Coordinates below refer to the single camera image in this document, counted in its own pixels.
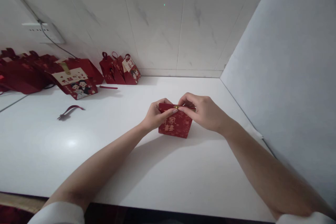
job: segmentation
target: white sleeve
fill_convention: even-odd
[[[276,224],[336,224],[336,221],[322,213],[314,212],[309,217],[281,215]]]
[[[80,206],[69,202],[54,202],[42,208],[28,224],[84,224],[84,212]]]

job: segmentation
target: left hand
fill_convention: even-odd
[[[140,123],[140,125],[149,131],[158,128],[167,119],[167,117],[178,111],[176,108],[171,108],[161,114],[159,111],[159,103],[172,104],[168,99],[163,98],[150,105],[145,119]]]

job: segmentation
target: cartoon couple illustration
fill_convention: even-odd
[[[138,76],[140,75],[139,74],[139,71],[137,68],[134,68],[133,70],[131,70],[131,75],[133,77],[133,79],[135,80],[135,83],[138,83]]]
[[[85,80],[80,80],[78,84],[76,82],[71,83],[71,87],[73,91],[77,94],[77,100],[90,95],[89,90],[91,90],[91,88],[87,86]]]

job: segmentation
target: white wall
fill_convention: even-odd
[[[143,75],[219,77],[260,0],[26,1],[56,26],[66,49],[96,65],[103,51],[114,50],[130,53]],[[0,48],[64,55],[25,36],[26,18],[6,4]]]
[[[271,150],[336,207],[336,0],[261,0],[221,79]]]

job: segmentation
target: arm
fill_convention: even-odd
[[[186,93],[178,104],[196,107],[196,112],[185,107],[179,110],[225,137],[249,182],[276,219],[282,214],[310,216],[313,212],[335,219],[333,210],[312,187],[287,170],[210,97]]]
[[[80,206],[85,212],[95,194],[116,172],[140,140],[159,127],[168,116],[177,112],[177,109],[171,108],[161,114],[159,103],[171,104],[167,99],[152,103],[145,119],[139,125],[86,160],[61,184],[43,207],[57,201],[65,201]]]

